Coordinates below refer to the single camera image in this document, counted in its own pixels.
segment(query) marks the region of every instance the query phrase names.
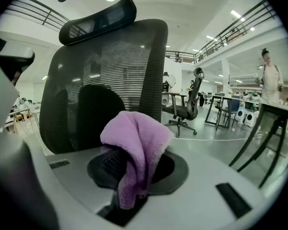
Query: balcony railing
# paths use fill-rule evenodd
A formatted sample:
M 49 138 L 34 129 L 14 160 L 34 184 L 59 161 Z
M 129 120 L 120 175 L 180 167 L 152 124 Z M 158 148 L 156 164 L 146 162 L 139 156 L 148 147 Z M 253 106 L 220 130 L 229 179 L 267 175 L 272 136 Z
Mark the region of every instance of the balcony railing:
M 276 12 L 267 0 L 262 0 L 215 36 L 214 39 L 202 47 L 198 53 L 192 54 L 178 51 L 167 51 L 166 56 L 176 62 L 196 64 L 219 49 L 226 47 L 236 39 L 251 33 L 258 25 L 268 20 L 275 19 L 276 16 Z
M 57 32 L 69 21 L 65 16 L 37 0 L 13 0 L 4 13 L 33 21 Z

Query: purple cloth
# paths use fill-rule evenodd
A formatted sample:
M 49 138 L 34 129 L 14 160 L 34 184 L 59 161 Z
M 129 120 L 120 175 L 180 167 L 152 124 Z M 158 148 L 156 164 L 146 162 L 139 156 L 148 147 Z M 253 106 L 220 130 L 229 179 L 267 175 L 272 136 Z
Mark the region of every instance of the purple cloth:
M 143 197 L 151 183 L 161 155 L 173 133 L 150 116 L 138 112 L 120 112 L 100 135 L 103 144 L 121 147 L 133 163 L 127 162 L 126 173 L 118 187 L 120 207 L 134 207 L 136 196 Z

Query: pillar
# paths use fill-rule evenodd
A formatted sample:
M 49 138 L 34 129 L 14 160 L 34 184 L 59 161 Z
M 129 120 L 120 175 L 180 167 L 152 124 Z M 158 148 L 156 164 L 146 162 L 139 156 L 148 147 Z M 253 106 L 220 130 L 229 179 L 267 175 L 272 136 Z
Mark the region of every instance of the pillar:
M 223 70 L 223 92 L 227 93 L 230 89 L 229 82 L 229 63 L 227 59 L 223 59 L 222 61 L 222 70 Z

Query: ceiling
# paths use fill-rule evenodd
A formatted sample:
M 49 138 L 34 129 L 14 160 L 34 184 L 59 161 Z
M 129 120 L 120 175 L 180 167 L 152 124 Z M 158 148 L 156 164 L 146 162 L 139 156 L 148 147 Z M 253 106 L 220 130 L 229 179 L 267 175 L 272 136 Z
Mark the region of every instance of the ceiling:
M 18 81 L 44 82 L 42 78 L 48 74 L 52 57 L 60 47 L 32 37 L 13 33 L 0 32 L 0 38 L 29 47 L 35 53 L 34 62 L 21 74 Z
M 281 70 L 284 81 L 288 81 L 288 38 L 257 46 L 229 57 L 230 75 L 259 75 L 262 72 L 259 66 L 263 65 L 261 50 L 264 47 L 270 52 L 272 62 Z M 212 74 L 212 78 L 213 76 L 218 76 L 218 74 L 222 74 L 222 64 L 221 62 L 216 62 L 206 67 L 205 71 Z
M 67 18 L 78 18 L 101 11 L 115 2 L 106 0 L 39 0 Z M 137 20 L 161 19 L 168 24 L 168 50 L 190 46 L 228 0 L 133 0 Z

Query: chair armrest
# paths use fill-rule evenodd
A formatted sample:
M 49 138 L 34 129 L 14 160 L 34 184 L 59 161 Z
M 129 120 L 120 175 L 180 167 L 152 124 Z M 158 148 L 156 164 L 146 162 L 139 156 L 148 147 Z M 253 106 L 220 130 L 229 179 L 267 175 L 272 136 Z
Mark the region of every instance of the chair armrest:
M 162 92 L 163 94 L 170 94 L 170 95 L 180 95 L 179 93 L 172 93 L 172 92 Z

